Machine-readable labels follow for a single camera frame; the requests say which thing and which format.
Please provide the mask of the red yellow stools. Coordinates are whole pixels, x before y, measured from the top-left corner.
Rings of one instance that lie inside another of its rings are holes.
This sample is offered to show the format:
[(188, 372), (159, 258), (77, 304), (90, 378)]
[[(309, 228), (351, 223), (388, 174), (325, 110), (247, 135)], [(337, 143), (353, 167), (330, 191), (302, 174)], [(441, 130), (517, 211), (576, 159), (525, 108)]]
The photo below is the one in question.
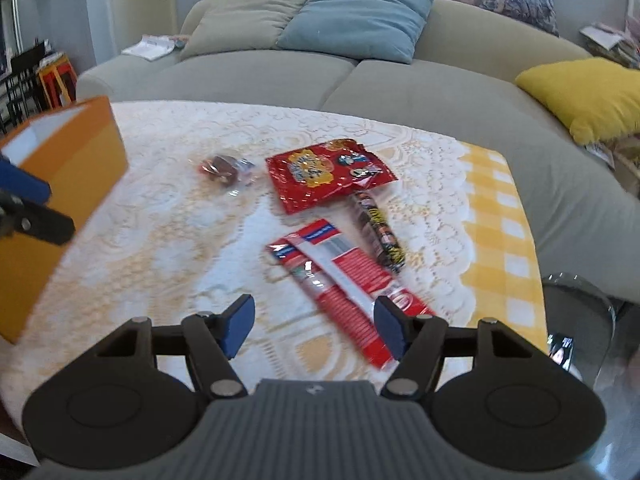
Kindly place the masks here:
[(50, 110), (76, 101), (77, 75), (64, 52), (53, 53), (41, 60), (37, 74)]

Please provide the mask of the red white sausage packet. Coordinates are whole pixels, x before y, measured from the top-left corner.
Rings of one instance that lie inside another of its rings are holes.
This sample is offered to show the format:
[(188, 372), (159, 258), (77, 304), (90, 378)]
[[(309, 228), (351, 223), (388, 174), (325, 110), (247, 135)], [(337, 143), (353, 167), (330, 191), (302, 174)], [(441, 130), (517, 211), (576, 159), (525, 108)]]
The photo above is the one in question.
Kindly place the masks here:
[(268, 250), (376, 368), (394, 359), (374, 326), (374, 303), (379, 296), (392, 300), (408, 315), (433, 312), (326, 219), (275, 240)]

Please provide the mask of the blue cushion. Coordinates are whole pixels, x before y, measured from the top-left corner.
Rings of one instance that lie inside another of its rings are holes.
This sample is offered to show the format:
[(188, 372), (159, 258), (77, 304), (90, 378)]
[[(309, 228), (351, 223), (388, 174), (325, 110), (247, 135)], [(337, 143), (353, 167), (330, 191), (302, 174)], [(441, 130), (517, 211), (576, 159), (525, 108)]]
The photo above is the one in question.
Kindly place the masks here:
[(434, 0), (307, 0), (278, 38), (281, 50), (409, 64)]

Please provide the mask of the yellow cushion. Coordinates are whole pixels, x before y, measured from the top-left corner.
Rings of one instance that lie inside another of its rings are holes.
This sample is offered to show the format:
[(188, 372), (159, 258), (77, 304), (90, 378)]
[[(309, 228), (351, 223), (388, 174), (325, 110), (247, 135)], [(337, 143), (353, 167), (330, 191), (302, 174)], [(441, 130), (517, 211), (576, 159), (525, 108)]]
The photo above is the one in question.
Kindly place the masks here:
[(639, 132), (640, 74), (606, 58), (584, 58), (524, 70), (515, 84), (551, 112), (578, 145)]

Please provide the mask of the grey green sofa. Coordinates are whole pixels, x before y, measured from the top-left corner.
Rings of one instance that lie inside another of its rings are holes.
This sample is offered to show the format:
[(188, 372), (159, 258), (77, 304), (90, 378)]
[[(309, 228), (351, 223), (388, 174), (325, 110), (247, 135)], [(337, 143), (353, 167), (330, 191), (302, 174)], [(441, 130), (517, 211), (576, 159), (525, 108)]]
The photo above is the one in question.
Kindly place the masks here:
[(469, 4), (436, 0), (408, 64), (246, 50), (90, 68), (81, 99), (188, 100), (323, 110), (411, 126), (497, 151), (524, 203), (545, 274), (568, 271), (608, 295), (639, 298), (639, 202), (518, 88), (523, 70), (583, 60), (565, 39)]

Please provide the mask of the white lace tablecloth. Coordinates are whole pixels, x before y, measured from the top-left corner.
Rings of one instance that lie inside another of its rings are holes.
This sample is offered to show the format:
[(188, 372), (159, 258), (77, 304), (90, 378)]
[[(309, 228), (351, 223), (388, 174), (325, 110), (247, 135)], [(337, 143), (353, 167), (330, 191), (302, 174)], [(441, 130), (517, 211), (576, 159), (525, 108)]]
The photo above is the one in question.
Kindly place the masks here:
[(2, 360), (1, 397), (20, 419), (29, 395), (111, 330), (135, 316), (175, 325), (250, 294), (256, 320), (233, 365), (245, 385), (264, 378), (367, 380), (388, 370), (363, 359), (269, 252), (317, 219), (361, 243), (346, 200), (286, 214), (266, 174), (236, 192), (198, 172), (218, 153), (257, 167), (269, 156), (351, 138), (377, 154), (396, 181), (375, 191), (407, 255), (401, 283), (448, 320), (475, 307), (461, 281), (474, 247), (462, 158), (450, 136), (359, 117), (292, 108), (178, 101), (122, 102), (113, 113), (129, 168), (76, 234)]

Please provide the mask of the orange cardboard box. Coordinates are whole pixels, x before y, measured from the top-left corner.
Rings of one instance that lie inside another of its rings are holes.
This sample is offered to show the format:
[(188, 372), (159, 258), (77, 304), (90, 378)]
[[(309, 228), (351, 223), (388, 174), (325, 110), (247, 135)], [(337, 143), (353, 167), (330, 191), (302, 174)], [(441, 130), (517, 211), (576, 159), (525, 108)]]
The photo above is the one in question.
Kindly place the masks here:
[[(128, 169), (111, 103), (98, 96), (19, 126), (1, 154), (48, 187), (27, 198), (65, 214), (81, 229)], [(1, 336), (18, 341), (66, 247), (16, 233), (1, 242)]]

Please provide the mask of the yellow checked tablecloth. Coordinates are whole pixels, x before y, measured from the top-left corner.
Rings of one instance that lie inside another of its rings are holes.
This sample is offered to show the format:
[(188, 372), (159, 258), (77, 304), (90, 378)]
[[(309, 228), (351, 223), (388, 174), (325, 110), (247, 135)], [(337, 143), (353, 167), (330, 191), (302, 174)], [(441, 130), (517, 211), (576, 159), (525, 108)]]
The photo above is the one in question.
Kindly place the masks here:
[(538, 349), (547, 349), (544, 293), (532, 231), (506, 159), (468, 144), (460, 158), (470, 212), (464, 222), (473, 244), (462, 275), (475, 298), (470, 323), (496, 318)]

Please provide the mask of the beige cushion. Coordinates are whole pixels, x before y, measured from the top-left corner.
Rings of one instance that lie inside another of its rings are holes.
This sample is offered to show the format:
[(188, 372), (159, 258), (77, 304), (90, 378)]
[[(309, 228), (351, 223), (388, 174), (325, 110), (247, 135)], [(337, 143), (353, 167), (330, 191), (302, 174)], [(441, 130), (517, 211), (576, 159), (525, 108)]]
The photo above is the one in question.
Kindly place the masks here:
[(307, 0), (201, 0), (184, 20), (180, 58), (246, 50), (272, 50)]

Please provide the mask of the dark sausage stick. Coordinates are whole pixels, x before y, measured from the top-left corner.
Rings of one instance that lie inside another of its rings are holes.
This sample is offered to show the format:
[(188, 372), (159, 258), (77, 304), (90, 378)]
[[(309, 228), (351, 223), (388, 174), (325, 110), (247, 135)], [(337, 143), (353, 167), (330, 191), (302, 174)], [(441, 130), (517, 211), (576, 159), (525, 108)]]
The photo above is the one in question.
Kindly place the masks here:
[(393, 274), (398, 274), (406, 263), (405, 252), (390, 228), (386, 215), (368, 192), (356, 192), (349, 200), (360, 233), (371, 245), (376, 262)]

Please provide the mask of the glass side table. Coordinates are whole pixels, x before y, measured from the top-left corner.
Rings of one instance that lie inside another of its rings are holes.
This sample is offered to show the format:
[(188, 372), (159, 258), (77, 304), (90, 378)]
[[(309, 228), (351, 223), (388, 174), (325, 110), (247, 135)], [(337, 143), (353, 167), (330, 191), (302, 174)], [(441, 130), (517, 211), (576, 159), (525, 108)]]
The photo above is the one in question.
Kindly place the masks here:
[(550, 359), (593, 388), (616, 333), (612, 301), (596, 285), (573, 273), (542, 280)]

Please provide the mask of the black dining chair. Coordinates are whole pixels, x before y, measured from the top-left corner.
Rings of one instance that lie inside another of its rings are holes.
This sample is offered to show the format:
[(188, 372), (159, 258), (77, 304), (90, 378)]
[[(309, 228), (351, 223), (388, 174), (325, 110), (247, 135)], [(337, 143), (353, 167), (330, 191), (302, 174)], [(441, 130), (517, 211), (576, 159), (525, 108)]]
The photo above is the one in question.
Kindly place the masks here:
[(1, 134), (9, 133), (32, 113), (49, 108), (38, 76), (40, 62), (46, 56), (46, 45), (36, 42), (31, 48), (11, 58), (9, 73), (1, 77)]

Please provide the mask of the pile of books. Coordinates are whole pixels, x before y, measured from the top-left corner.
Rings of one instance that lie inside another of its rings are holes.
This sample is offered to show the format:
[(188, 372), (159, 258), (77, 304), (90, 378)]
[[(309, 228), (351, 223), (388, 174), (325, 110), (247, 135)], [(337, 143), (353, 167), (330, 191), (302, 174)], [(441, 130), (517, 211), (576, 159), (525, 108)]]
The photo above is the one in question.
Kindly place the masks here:
[(633, 70), (639, 68), (639, 0), (627, 0), (623, 30), (603, 23), (583, 27), (580, 36), (587, 50), (594, 56), (623, 65)]

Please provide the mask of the red chip bag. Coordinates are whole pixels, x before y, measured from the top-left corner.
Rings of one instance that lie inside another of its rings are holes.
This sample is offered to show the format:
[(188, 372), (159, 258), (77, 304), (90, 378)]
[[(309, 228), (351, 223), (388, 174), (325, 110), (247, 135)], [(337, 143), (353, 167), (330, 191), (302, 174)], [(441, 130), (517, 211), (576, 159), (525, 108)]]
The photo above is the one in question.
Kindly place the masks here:
[(397, 180), (378, 155), (346, 138), (267, 157), (266, 167), (286, 214)]

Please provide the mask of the small chocolate cake packet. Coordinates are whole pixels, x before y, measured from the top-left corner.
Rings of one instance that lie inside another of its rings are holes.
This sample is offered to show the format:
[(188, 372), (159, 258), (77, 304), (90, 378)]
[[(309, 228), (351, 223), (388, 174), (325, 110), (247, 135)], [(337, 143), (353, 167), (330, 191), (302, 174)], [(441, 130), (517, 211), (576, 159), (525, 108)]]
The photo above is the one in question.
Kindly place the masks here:
[(229, 154), (203, 159), (198, 170), (230, 195), (238, 195), (257, 179), (256, 166), (252, 162)]

